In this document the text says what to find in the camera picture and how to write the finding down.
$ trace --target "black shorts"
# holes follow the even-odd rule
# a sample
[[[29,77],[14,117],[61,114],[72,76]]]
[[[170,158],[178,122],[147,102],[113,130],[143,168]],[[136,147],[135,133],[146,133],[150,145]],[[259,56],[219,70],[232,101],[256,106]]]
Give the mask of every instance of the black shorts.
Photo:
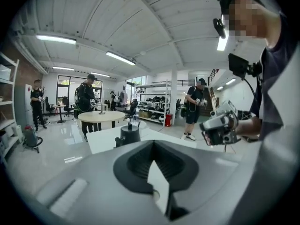
[[[192,123],[197,123],[199,118],[199,109],[195,110],[195,107],[191,105],[191,108],[187,106],[187,119],[186,123],[192,124]]]

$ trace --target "staircase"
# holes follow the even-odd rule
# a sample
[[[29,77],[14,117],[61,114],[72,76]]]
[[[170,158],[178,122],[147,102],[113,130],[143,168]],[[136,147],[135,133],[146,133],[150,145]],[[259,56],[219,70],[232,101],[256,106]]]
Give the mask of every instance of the staircase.
[[[203,91],[203,98],[205,98],[205,100],[207,100],[207,106],[200,107],[200,116],[204,116],[204,117],[210,117],[210,112],[213,111],[213,106],[212,106],[212,102],[211,102],[211,98],[210,98],[210,92],[208,90],[208,88],[205,88]]]

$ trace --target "white sneaker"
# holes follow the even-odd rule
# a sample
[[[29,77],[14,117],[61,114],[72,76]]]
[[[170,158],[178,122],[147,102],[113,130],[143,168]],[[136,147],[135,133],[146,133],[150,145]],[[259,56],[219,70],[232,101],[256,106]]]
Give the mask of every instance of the white sneaker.
[[[196,140],[196,138],[193,135],[187,135],[187,138],[189,138],[190,140],[193,140],[193,141]]]

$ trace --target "table leg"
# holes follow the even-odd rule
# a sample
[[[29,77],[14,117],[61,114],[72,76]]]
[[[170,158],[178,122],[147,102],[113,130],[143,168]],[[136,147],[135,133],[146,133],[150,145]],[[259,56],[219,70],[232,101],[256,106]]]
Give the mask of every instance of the table leg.
[[[93,126],[94,126],[94,132],[97,132],[98,131],[97,123],[93,123]]]
[[[61,109],[60,109],[60,120],[57,123],[62,123],[65,122],[62,118],[61,118]]]

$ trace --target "cable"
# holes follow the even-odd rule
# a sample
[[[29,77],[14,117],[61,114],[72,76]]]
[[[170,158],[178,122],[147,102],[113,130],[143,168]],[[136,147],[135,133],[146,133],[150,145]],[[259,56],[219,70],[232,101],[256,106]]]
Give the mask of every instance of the cable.
[[[256,102],[257,102],[257,99],[256,99],[255,92],[254,92],[253,88],[251,87],[250,83],[248,83],[248,81],[247,81],[246,79],[244,79],[244,80],[245,80],[245,82],[249,85],[249,87],[250,87],[250,89],[251,89],[251,91],[252,91],[252,93],[253,93],[254,99],[255,99]]]

